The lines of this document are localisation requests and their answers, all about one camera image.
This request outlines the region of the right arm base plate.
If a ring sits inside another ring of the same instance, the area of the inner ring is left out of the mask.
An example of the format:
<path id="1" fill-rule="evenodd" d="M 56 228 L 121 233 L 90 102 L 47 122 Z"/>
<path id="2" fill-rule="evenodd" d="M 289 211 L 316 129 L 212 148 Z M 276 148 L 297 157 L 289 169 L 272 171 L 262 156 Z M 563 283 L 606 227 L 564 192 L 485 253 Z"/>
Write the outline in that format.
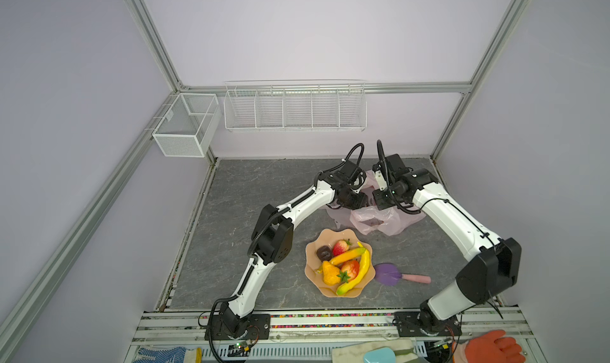
<path id="1" fill-rule="evenodd" d="M 461 323 L 455 315 L 439 320 L 430 312 L 402 311 L 394 313 L 392 324 L 402 338 L 462 336 Z"/>

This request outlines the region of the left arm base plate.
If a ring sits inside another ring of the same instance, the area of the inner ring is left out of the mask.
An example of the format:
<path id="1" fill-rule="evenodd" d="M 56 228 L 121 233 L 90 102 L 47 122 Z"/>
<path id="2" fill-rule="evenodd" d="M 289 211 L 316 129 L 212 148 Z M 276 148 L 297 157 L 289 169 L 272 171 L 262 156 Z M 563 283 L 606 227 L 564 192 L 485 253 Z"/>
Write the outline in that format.
<path id="1" fill-rule="evenodd" d="M 225 312 L 214 315 L 206 327 L 205 339 L 208 341 L 229 340 L 267 340 L 271 330 L 270 314 L 253 313 L 240 318 L 233 313 Z"/>

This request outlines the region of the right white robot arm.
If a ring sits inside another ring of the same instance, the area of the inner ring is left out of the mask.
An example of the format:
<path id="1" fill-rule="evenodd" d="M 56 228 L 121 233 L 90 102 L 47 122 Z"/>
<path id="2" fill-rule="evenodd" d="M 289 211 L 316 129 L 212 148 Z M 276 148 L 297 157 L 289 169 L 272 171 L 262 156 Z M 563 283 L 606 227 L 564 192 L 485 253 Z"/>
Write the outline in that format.
<path id="1" fill-rule="evenodd" d="M 373 192 L 381 209 L 396 208 L 408 215 L 424 213 L 446 233 L 467 261 L 455 279 L 420 305 L 419 327 L 440 332 L 460 312 L 486 303 L 518 280 L 521 245 L 503 239 L 476 220 L 451 197 L 427 169 L 407 167 L 397 154 L 379 154 L 373 167 L 379 188 Z"/>

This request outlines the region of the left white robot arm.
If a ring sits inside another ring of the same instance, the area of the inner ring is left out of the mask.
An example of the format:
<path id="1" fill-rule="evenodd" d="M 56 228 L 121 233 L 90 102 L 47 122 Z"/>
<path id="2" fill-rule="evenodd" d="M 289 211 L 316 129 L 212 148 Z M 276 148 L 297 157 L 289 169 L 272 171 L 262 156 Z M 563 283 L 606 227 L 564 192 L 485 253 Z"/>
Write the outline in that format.
<path id="1" fill-rule="evenodd" d="M 313 185 L 294 199 L 263 208 L 247 252 L 246 270 L 234 293 L 219 301 L 224 326 L 235 333 L 248 324 L 260 290 L 273 267 L 289 255 L 294 231 L 303 220 L 332 203 L 348 207 L 365 202 L 365 195 L 360 192 L 365 178 L 360 163 L 345 158 L 339 165 L 318 172 Z"/>

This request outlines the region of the pink plastic bag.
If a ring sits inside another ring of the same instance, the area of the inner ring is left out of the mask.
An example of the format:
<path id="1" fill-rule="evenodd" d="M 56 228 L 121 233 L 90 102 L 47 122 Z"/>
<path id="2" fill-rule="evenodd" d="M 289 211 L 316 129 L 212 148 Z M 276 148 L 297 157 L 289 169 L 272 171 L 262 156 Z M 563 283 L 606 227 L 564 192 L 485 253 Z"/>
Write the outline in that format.
<path id="1" fill-rule="evenodd" d="M 335 221 L 335 226 L 338 229 L 340 227 L 355 229 L 363 235 L 379 231 L 387 236 L 395 236 L 426 218 L 425 214 L 409 215 L 395 207 L 379 210 L 373 199 L 373 191 L 378 188 L 374 172 L 368 170 L 361 188 L 361 192 L 367 196 L 367 205 L 357 210 L 338 208 L 338 205 L 327 207 L 327 214 Z"/>

